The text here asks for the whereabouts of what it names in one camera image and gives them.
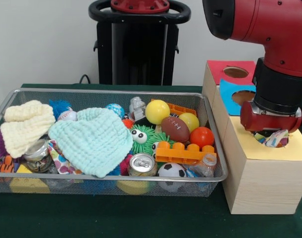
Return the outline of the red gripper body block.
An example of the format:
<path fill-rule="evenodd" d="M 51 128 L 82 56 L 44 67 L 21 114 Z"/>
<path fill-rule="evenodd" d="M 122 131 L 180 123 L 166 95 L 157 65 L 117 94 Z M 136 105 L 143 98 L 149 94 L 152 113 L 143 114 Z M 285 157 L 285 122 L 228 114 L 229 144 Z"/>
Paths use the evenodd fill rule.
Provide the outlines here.
<path fill-rule="evenodd" d="M 244 101 L 240 111 L 241 125 L 247 131 L 287 130 L 295 132 L 302 122 L 302 111 L 297 109 L 293 115 L 279 115 L 259 108 L 254 101 Z"/>

